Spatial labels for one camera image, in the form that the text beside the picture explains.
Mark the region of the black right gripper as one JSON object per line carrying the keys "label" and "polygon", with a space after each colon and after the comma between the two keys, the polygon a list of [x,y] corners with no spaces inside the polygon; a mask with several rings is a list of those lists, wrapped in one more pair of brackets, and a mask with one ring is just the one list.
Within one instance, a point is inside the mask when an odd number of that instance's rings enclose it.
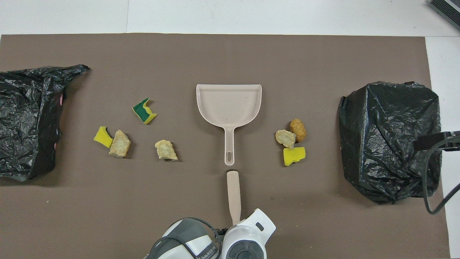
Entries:
{"label": "black right gripper", "polygon": [[435,144],[444,140],[445,138],[449,140],[446,143],[446,149],[459,149],[460,148],[460,132],[459,131],[450,131],[450,132],[440,132],[436,134],[429,134],[417,137],[413,141],[414,151],[423,151],[431,149]]}

